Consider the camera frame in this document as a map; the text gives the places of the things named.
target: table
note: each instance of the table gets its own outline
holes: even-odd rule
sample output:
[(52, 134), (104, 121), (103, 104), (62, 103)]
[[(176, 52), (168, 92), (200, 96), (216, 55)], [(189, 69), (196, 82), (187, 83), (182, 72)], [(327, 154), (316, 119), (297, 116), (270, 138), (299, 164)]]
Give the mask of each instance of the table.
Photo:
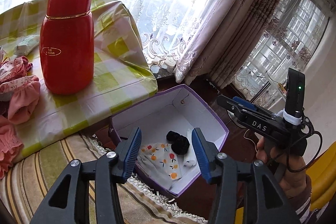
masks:
[[(0, 46), (15, 58), (20, 39), (39, 34), (48, 0), (34, 0), (0, 15)], [(135, 21), (117, 0), (92, 0), (94, 77), (84, 90), (68, 96), (51, 93), (43, 80), (39, 49), (28, 56), (31, 75), (40, 79), (40, 100), (29, 121), (15, 126), (24, 148), (15, 162), (87, 128), (152, 95), (157, 82), (142, 53)]]

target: red vacuum flask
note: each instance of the red vacuum flask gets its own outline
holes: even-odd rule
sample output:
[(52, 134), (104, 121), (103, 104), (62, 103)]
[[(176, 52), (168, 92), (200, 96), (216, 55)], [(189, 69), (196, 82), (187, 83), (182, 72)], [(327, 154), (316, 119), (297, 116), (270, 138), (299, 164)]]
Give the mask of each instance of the red vacuum flask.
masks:
[(93, 77), (94, 30), (91, 0), (48, 0), (40, 33), (40, 59), (51, 92), (68, 95)]

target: storage box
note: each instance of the storage box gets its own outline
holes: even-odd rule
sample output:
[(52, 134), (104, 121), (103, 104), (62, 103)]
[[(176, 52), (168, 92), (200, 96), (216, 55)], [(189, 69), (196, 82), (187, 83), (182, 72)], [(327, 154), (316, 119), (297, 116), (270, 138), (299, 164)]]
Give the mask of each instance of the storage box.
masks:
[[(179, 85), (144, 100), (114, 116), (110, 136), (117, 144), (119, 137), (128, 137), (134, 127), (142, 131), (142, 145), (167, 143), (166, 135), (172, 130), (186, 135), (187, 130), (199, 127), (207, 141), (222, 148), (228, 129), (216, 113), (186, 85)], [(182, 178), (170, 189), (164, 189), (155, 178), (150, 178), (139, 165), (135, 169), (140, 178), (165, 196), (180, 196), (201, 174), (198, 165), (181, 167)]]

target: metal bolt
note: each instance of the metal bolt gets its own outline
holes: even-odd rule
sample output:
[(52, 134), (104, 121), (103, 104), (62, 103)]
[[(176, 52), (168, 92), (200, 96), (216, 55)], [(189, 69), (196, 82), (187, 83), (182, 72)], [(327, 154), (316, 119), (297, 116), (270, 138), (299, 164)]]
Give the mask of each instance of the metal bolt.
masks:
[(111, 159), (111, 158), (114, 158), (116, 155), (117, 155), (117, 153), (111, 151), (111, 152), (108, 152), (108, 153), (106, 154), (106, 157), (108, 157), (109, 159)]
[(225, 153), (218, 153), (217, 154), (217, 157), (219, 158), (219, 159), (226, 159), (227, 158), (227, 155), (225, 154)]
[(255, 166), (262, 166), (263, 162), (261, 160), (256, 160), (256, 161), (254, 161), (254, 165)]
[(70, 165), (73, 166), (73, 167), (77, 166), (78, 164), (79, 164), (79, 160), (73, 160), (70, 163)]

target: gold band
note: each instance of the gold band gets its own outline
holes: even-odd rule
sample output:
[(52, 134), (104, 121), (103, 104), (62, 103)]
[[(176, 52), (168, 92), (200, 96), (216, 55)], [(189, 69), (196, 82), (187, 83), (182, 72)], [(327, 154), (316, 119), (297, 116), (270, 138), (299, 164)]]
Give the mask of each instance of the gold band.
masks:
[(73, 16), (66, 16), (66, 17), (50, 17), (50, 16), (48, 16), (48, 15), (46, 15), (45, 17), (46, 17), (47, 19), (66, 19), (66, 18), (74, 18), (74, 17), (82, 17), (82, 16), (86, 16), (86, 15), (88, 15), (90, 12), (91, 12), (91, 10), (89, 10), (89, 11), (83, 13), (83, 14), (73, 15)]

